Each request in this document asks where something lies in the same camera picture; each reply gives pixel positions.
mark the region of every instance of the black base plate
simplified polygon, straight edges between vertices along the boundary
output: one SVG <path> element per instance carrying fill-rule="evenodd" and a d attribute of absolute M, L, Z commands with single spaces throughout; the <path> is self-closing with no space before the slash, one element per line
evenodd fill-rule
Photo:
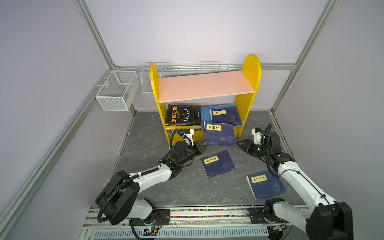
<path fill-rule="evenodd" d="M 270 223 L 264 219 L 263 213 L 264 207 L 250 207 L 248 208 L 247 214 L 251 219 L 251 223 Z M 277 219 L 276 222 L 273 223 L 283 223 L 282 219 Z"/>
<path fill-rule="evenodd" d="M 160 226 L 163 219 L 164 219 L 163 226 L 169 225 L 170 210 L 169 209 L 158 209 L 157 213 L 156 213 L 156 217 L 158 217 L 158 218 L 155 218 L 155 222 L 151 225 L 159 225 Z M 139 218 L 133 218 L 132 221 L 133 221 L 134 226 L 148 226 L 148 225 L 145 225 L 143 220 L 141 220 Z"/>

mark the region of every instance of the yellow title label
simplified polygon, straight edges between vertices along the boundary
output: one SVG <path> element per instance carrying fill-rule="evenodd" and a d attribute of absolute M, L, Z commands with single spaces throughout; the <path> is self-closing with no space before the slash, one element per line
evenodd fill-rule
<path fill-rule="evenodd" d="M 221 110 L 221 111 L 213 111 L 214 115 L 221 115 L 221 114 L 227 114 L 227 112 L 225 110 Z"/>
<path fill-rule="evenodd" d="M 204 160 L 204 163 L 205 163 L 205 164 L 208 164 L 208 163 L 216 162 L 217 160 L 218 160 L 218 157 L 217 157 L 217 156 L 214 156 L 214 157 L 205 159 L 205 160 Z"/>
<path fill-rule="evenodd" d="M 266 176 L 264 174 L 264 175 L 261 175 L 261 176 L 253 177 L 252 178 L 252 183 L 262 182 L 262 181 L 266 181 L 266 180 L 267 180 L 267 178 L 266 178 Z"/>
<path fill-rule="evenodd" d="M 207 130 L 221 131 L 221 125 L 207 124 Z"/>

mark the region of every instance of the blue book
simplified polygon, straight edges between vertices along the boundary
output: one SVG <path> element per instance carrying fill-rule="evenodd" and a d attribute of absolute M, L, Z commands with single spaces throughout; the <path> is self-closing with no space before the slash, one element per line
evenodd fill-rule
<path fill-rule="evenodd" d="M 210 146 L 236 146 L 233 124 L 204 122 L 204 139 L 209 139 Z"/>
<path fill-rule="evenodd" d="M 212 122 L 231 123 L 234 126 L 243 125 L 236 106 L 212 108 Z"/>
<path fill-rule="evenodd" d="M 209 110 L 211 110 L 212 108 L 226 108 L 226 107 L 232 107 L 232 106 L 235 106 L 235 105 L 234 104 L 226 104 L 226 105 L 201 107 L 201 110 L 200 110 L 201 130 L 195 130 L 195 132 L 196 131 L 204 131 L 204 122 L 212 122 Z"/>
<path fill-rule="evenodd" d="M 216 177 L 236 169 L 228 151 L 218 152 L 202 158 L 201 163 L 208 178 Z"/>
<path fill-rule="evenodd" d="M 248 175 L 246 179 L 256 200 L 286 193 L 280 178 L 275 178 L 269 171 Z"/>

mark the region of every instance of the black book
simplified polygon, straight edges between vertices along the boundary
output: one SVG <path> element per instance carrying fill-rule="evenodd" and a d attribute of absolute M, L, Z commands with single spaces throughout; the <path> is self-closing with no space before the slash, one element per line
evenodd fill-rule
<path fill-rule="evenodd" d="M 201 107 L 185 105 L 168 105 L 167 126 L 200 126 Z"/>

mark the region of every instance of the wire rack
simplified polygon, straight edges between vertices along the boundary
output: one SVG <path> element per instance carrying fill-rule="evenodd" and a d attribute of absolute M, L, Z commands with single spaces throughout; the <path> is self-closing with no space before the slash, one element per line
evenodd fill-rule
<path fill-rule="evenodd" d="M 106 111 L 129 111 L 139 88 L 135 71 L 113 70 L 96 94 L 96 99 Z"/>
<path fill-rule="evenodd" d="M 149 64 L 142 63 L 141 91 L 144 94 L 153 94 Z M 177 62 L 155 63 L 160 78 L 169 78 L 186 75 L 220 73 L 229 71 L 229 62 Z"/>

